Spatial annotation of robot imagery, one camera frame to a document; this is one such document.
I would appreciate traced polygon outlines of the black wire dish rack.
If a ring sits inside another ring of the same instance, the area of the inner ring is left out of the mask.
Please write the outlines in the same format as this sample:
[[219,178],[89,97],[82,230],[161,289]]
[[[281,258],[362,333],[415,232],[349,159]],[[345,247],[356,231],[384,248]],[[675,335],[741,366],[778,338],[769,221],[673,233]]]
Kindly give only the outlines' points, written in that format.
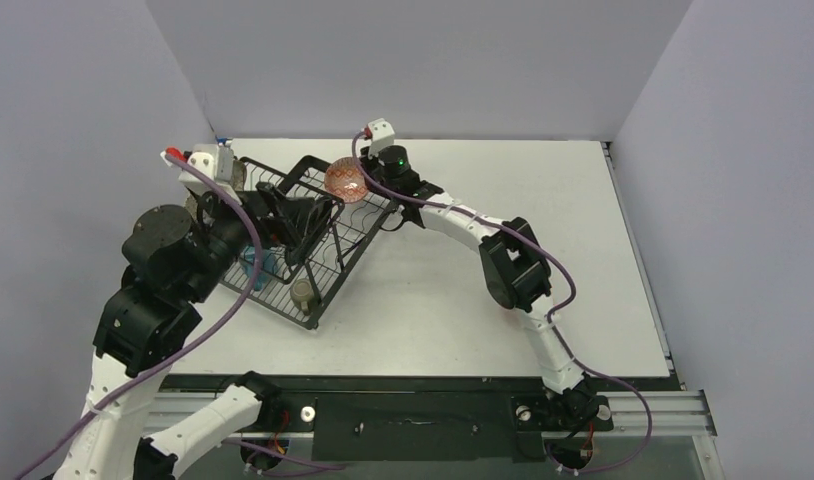
[[[287,173],[248,157],[241,162],[247,169],[246,190],[254,189],[259,182],[270,182],[288,197],[335,197],[325,190],[325,172],[330,166],[325,160],[304,156]],[[295,266],[286,263],[282,246],[269,247],[277,256],[277,278],[262,291],[251,292],[248,299],[306,330],[316,329],[325,310],[394,210],[394,204],[376,194],[368,194],[356,203],[344,203],[308,257]],[[303,315],[290,299],[290,287],[299,278],[308,278],[321,297],[320,305],[311,316]]]

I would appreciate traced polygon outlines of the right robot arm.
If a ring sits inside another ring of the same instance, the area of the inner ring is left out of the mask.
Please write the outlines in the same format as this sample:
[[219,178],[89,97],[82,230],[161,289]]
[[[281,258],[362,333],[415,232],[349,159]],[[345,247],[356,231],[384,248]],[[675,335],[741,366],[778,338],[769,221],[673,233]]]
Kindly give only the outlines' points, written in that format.
[[593,376],[572,352],[559,327],[559,312],[577,290],[556,302],[550,277],[569,272],[538,243],[522,217],[501,220],[464,205],[443,188],[424,180],[412,168],[404,147],[394,145],[352,153],[367,186],[395,201],[407,221],[441,233],[475,252],[486,288],[503,309],[516,314],[535,355],[539,377],[551,393],[549,418],[573,432],[607,423],[612,413],[592,391]]

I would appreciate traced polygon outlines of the white and blue cup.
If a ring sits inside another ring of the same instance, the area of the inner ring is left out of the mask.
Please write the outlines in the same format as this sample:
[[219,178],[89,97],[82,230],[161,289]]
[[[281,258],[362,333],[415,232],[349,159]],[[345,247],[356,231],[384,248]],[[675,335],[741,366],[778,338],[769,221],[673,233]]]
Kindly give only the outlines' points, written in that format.
[[279,267],[273,250],[266,249],[259,263],[255,262],[255,258],[254,247],[248,246],[240,254],[239,264],[246,277],[254,278],[253,290],[259,292],[277,278]]

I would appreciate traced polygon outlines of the olive green ceramic mug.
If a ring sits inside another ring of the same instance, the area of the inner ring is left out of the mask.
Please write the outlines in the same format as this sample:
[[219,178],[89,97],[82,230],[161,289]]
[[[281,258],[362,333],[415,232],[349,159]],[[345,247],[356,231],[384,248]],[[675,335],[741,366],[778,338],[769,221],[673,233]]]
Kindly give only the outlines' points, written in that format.
[[289,293],[295,308],[305,316],[311,316],[320,305],[320,294],[308,278],[295,280]]

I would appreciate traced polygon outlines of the red patterned upturned bowl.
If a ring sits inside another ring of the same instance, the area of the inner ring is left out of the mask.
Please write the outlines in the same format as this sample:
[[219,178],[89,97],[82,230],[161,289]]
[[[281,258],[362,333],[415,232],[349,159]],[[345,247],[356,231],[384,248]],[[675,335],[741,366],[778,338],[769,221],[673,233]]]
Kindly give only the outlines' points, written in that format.
[[357,162],[352,157],[340,158],[327,168],[325,190],[345,203],[364,200],[369,191]]

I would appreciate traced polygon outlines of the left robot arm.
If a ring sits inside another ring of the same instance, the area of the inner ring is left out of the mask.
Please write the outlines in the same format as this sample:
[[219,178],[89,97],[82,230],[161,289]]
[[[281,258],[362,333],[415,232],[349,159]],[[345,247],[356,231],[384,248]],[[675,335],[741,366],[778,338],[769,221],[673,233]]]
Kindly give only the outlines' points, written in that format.
[[274,427],[283,410],[280,388],[248,372],[176,425],[143,431],[171,365],[195,345],[197,305],[247,248],[306,251],[327,227],[332,206],[260,183],[236,196],[211,196],[209,226],[179,205],[145,212],[124,243],[128,266],[102,311],[85,407],[55,477],[176,479],[234,433]]

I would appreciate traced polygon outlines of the speckled oval plate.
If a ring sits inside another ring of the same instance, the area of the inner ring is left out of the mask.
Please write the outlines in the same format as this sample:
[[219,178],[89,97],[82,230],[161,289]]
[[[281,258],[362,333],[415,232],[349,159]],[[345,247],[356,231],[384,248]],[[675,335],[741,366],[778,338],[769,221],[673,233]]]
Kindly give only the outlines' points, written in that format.
[[[245,182],[247,178],[247,169],[243,162],[238,159],[234,159],[232,162],[233,171],[231,177],[231,187],[235,191],[242,191],[245,187]],[[197,217],[197,200],[198,197],[192,193],[189,193],[185,202],[183,204],[186,211],[193,217]]]

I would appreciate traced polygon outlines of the black round plate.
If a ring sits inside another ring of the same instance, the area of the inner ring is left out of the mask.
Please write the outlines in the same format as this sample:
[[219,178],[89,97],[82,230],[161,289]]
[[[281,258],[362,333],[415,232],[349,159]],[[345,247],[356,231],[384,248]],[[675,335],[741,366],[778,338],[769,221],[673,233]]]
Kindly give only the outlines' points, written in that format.
[[340,213],[344,203],[335,197],[290,197],[287,205],[288,239],[285,261],[289,266],[302,263]]

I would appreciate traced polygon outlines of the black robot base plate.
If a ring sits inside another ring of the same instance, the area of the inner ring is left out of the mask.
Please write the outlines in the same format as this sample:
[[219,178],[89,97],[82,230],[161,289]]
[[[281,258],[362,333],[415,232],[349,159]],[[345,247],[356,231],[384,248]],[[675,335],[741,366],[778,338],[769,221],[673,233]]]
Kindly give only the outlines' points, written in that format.
[[543,461],[574,454],[614,415],[601,380],[561,394],[531,377],[270,376],[266,411],[243,436],[325,462]]

